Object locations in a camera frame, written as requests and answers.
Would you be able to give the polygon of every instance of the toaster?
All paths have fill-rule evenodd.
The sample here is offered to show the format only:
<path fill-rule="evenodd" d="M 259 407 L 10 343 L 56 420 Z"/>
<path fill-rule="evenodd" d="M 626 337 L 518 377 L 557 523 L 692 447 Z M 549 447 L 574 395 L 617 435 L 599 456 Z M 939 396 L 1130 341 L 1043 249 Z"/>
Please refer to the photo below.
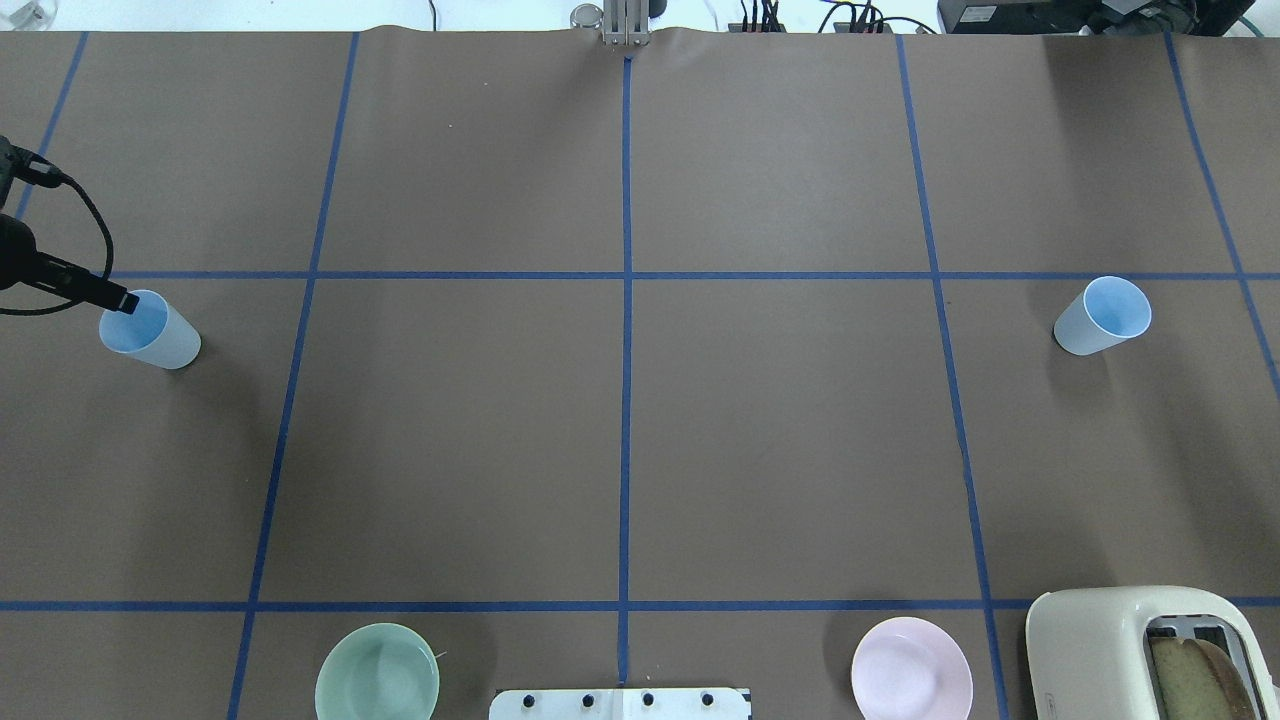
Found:
<path fill-rule="evenodd" d="M 1204 675 L 1234 689 L 1233 720 L 1280 720 L 1271 674 L 1240 611 L 1213 593 L 1170 585 L 1069 589 L 1032 603 L 1027 659 L 1039 720 L 1174 720 L 1172 694 L 1187 692 L 1175 687 L 1187 683 L 1178 676 L 1175 685 L 1175 667 L 1164 660 L 1162 676 L 1152 648 L 1183 642 L 1217 662 Z M 1204 678 L 1196 680 L 1203 689 Z"/>

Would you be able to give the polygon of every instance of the pink bowl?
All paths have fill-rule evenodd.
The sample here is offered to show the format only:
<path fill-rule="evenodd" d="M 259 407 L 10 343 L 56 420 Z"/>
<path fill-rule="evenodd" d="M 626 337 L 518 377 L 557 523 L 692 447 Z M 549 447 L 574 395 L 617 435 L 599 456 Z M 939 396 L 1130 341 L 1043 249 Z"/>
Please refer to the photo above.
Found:
<path fill-rule="evenodd" d="M 919 618 L 872 628 L 854 652 L 850 680 L 867 720 L 965 720 L 973 706 L 973 674 L 960 646 Z"/>

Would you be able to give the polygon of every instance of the light blue plastic cup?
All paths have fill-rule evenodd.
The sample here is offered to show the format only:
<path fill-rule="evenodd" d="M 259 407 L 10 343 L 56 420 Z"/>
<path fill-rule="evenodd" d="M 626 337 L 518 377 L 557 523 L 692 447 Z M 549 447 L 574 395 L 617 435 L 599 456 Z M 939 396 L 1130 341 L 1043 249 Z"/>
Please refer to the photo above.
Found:
<path fill-rule="evenodd" d="M 1151 302 L 1124 278 L 1094 278 L 1053 323 L 1053 338 L 1073 355 L 1092 355 L 1151 327 Z"/>
<path fill-rule="evenodd" d="M 104 310 L 97 337 L 113 352 L 148 365 L 177 370 L 200 354 L 200 333 L 164 297 L 136 290 L 138 306 L 132 315 Z"/>
<path fill-rule="evenodd" d="M 366 625 L 329 651 L 316 678 L 319 720 L 428 720 L 440 693 L 431 646 L 394 623 Z"/>

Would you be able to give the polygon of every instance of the bread slice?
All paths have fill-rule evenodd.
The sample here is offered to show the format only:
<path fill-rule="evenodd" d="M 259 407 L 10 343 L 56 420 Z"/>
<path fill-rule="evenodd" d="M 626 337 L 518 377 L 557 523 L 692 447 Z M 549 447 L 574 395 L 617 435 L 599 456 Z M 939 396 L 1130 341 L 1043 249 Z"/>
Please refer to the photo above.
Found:
<path fill-rule="evenodd" d="M 1151 638 L 1166 720 L 1257 720 L 1244 680 L 1208 641 Z"/>

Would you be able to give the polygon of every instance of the cup rim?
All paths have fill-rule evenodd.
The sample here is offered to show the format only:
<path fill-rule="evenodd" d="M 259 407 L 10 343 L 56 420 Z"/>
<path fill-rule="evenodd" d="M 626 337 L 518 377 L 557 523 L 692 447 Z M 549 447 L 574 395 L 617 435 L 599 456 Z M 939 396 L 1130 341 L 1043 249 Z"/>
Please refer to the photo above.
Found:
<path fill-rule="evenodd" d="M 110 350 L 111 352 L 119 352 L 120 355 L 137 355 L 138 352 L 142 352 L 146 348 L 155 345 L 156 341 L 164 337 L 164 332 L 169 329 L 169 322 L 173 319 L 173 311 L 169 307 L 169 301 L 165 300 L 164 296 L 160 295 L 159 292 L 155 292 L 152 290 L 131 290 L 129 292 L 132 292 L 133 295 L 155 297 L 156 300 L 159 300 L 160 305 L 164 307 L 164 324 L 160 325 L 160 332 L 157 332 L 156 336 L 151 338 L 146 345 L 134 347 L 133 350 L 120 350 L 119 347 L 115 347 L 111 343 L 109 343 L 106 341 L 106 337 L 102 336 L 102 323 L 108 322 L 115 311 L 102 310 L 102 316 L 97 322 L 97 338 L 102 341 L 102 345 L 105 345 L 108 350 Z M 142 304 L 142 297 L 138 297 L 138 304 L 140 305 Z"/>
<path fill-rule="evenodd" d="M 1119 281 L 1121 283 L 1121 287 L 1124 287 L 1126 291 L 1137 292 L 1138 297 L 1142 299 L 1142 304 L 1143 304 L 1143 309 L 1144 309 L 1144 313 L 1146 313 L 1146 318 L 1143 319 L 1142 328 L 1139 328 L 1134 333 L 1114 333 L 1114 332 L 1108 331 L 1107 328 L 1103 328 L 1097 320 L 1093 319 L 1093 313 L 1089 310 L 1089 291 L 1093 290 L 1093 286 L 1096 283 L 1098 283 L 1098 282 L 1106 282 L 1108 284 L 1112 284 L 1116 281 Z M 1151 299 L 1148 299 L 1147 293 L 1143 292 L 1140 287 L 1138 287 L 1137 284 L 1134 284 L 1133 281 L 1129 281 L 1126 278 L 1121 278 L 1121 277 L 1117 277 L 1117 275 L 1102 275 L 1102 277 L 1097 277 L 1097 278 L 1093 278 L 1092 281 L 1089 281 L 1089 284 L 1084 286 L 1084 292 L 1082 292 L 1080 296 L 1082 296 L 1082 304 L 1084 305 L 1084 315 L 1089 319 L 1089 323 L 1092 323 L 1094 328 L 1097 328 L 1100 332 L 1105 333 L 1107 337 L 1112 337 L 1112 338 L 1116 338 L 1116 340 L 1133 340 L 1133 338 L 1140 336 L 1142 333 L 1147 332 L 1151 328 L 1151 315 L 1152 315 L 1152 313 L 1151 313 Z"/>

